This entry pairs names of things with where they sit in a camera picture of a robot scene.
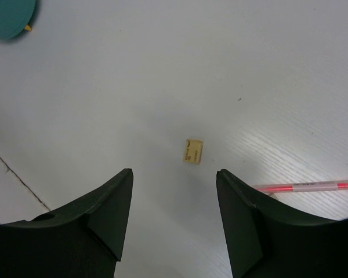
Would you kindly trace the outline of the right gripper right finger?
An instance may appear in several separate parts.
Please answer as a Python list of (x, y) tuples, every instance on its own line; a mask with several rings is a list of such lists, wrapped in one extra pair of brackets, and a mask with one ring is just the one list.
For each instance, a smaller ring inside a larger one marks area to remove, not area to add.
[(348, 219), (297, 210), (225, 169), (216, 189), (233, 277), (348, 277)]

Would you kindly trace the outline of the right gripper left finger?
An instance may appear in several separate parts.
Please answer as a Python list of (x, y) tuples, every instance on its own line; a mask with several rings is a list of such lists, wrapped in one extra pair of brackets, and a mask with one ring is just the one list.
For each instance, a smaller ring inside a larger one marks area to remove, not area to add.
[(114, 277), (133, 171), (31, 221), (0, 224), (0, 277)]

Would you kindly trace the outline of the red transparent pen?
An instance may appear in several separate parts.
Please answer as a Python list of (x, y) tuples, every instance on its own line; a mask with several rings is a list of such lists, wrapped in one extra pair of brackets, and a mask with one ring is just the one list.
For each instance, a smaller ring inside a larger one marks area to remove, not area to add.
[(254, 189), (263, 193), (320, 192), (348, 190), (348, 181), (305, 182), (297, 184), (256, 185)]

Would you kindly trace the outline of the small yellow eraser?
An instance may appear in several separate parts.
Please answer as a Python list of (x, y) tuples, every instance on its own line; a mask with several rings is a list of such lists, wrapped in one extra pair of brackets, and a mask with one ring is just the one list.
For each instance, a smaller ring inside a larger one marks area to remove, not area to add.
[(183, 161), (191, 164), (200, 164), (204, 143), (200, 140), (187, 139)]

